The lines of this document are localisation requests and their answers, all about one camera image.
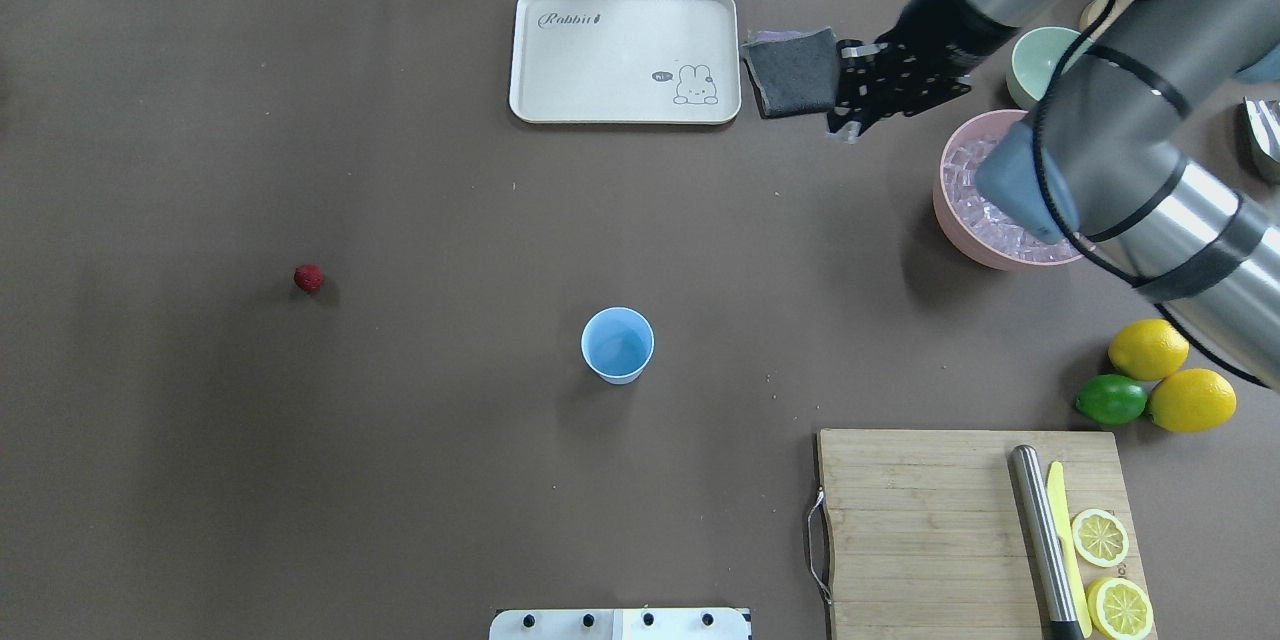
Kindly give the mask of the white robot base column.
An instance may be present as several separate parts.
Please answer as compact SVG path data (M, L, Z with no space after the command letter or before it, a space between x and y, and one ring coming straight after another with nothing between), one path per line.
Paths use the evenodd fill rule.
M508 609L495 614L489 639L751 639L748 609L639 607Z

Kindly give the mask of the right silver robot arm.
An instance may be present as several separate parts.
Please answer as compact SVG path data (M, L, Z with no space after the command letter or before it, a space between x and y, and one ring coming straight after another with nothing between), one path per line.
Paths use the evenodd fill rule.
M884 42L977 67L1057 0L913 0ZM1132 0L1002 143L980 188L1087 236L1152 305L1277 387L1277 227L1172 143L1228 79L1277 78L1275 0Z

